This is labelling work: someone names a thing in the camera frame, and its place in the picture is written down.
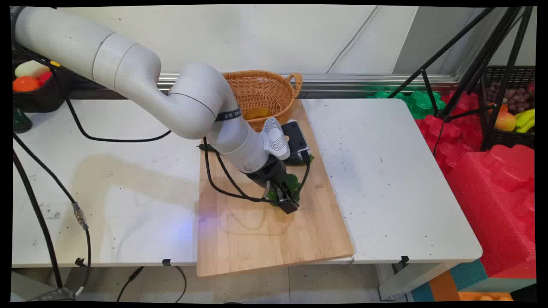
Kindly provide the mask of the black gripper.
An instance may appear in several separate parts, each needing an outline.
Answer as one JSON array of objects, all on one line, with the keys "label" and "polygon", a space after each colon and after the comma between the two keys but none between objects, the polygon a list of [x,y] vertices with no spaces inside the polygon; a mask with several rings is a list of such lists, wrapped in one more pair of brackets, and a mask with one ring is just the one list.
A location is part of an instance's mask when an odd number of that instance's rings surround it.
[{"label": "black gripper", "polygon": [[278,201],[277,205],[286,213],[291,214],[299,209],[299,193],[286,191],[284,185],[281,184],[286,177],[286,165],[284,162],[273,155],[269,155],[266,163],[257,171],[245,174],[250,180],[265,189],[268,194],[274,189]]}]

